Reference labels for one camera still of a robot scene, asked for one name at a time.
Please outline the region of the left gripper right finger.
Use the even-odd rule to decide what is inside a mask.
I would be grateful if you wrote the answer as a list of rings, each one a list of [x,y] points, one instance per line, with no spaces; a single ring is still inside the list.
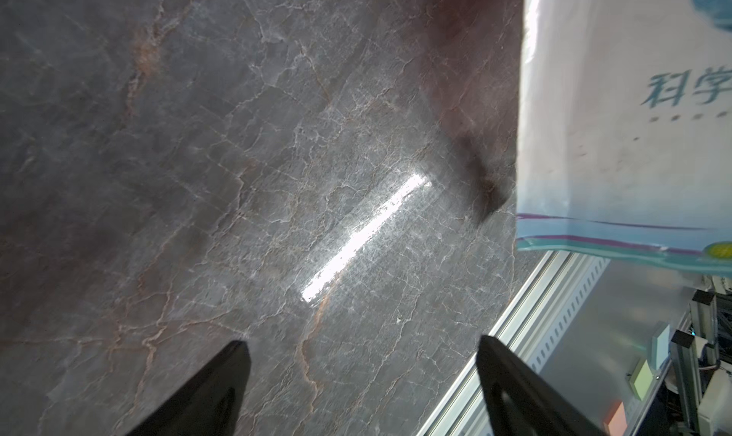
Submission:
[[[496,435],[604,433],[499,339],[480,337],[476,368],[490,426]]]

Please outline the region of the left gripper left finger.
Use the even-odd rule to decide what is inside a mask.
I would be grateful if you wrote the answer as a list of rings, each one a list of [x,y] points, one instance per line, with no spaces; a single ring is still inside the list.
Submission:
[[[247,343],[229,342],[131,435],[233,435],[251,367]]]

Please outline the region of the science magazine book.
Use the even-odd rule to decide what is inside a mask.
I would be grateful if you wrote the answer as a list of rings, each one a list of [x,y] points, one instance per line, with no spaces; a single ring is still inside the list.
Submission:
[[[516,245],[731,273],[731,0],[525,0]]]

